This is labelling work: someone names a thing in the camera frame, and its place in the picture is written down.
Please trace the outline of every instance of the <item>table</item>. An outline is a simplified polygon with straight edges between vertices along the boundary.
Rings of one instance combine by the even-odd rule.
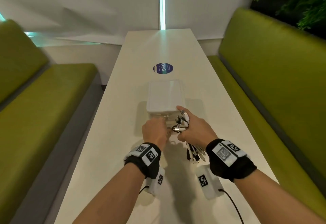
[[[173,71],[157,74],[153,66]],[[142,143],[148,119],[148,82],[180,79],[187,108],[210,123],[217,135],[246,151],[258,168],[276,181],[221,81],[190,29],[128,32],[89,131],[55,224],[70,224],[122,168],[123,157]],[[206,200],[197,181],[197,165],[186,160],[186,146],[171,136],[161,157],[166,176],[162,193],[141,193],[129,224],[240,223],[230,199]],[[236,186],[221,179],[245,223],[259,223]]]

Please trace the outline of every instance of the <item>black planter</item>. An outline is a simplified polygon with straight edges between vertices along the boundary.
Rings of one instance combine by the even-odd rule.
[[[285,22],[289,25],[297,26],[297,23],[303,17],[304,10],[295,10],[288,13],[281,12],[279,15],[276,13],[285,4],[286,0],[259,0],[253,1],[250,8],[259,11],[267,16],[271,16],[277,20]],[[322,20],[311,26],[311,29],[306,29],[307,32],[314,34],[320,38],[326,39],[326,20]]]

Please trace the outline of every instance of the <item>person's right hand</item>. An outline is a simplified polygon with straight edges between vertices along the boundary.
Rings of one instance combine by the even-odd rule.
[[[182,106],[177,106],[177,109],[179,111],[184,110],[189,116],[189,127],[178,135],[178,140],[206,149],[211,141],[218,138],[204,119],[198,118]]]

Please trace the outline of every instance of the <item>forearm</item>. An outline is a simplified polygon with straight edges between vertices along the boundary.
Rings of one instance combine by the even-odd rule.
[[[305,205],[259,170],[244,179],[234,179],[262,224],[325,224]]]
[[[126,164],[92,199],[73,224],[125,224],[135,206],[145,176]]]

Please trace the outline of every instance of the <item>white device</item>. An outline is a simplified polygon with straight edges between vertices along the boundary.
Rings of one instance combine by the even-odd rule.
[[[176,106],[185,107],[183,86],[180,80],[149,82],[147,112],[151,116],[163,116],[168,125],[175,124],[180,111]]]
[[[160,193],[161,186],[165,177],[165,170],[160,166],[156,179],[146,178],[146,185],[149,188],[144,189],[144,191],[151,193],[153,196],[157,196]]]
[[[224,190],[224,188],[218,176],[212,173],[209,165],[197,167],[195,169],[195,173],[202,191],[207,199],[214,199],[224,194],[224,192],[218,191],[219,189]]]

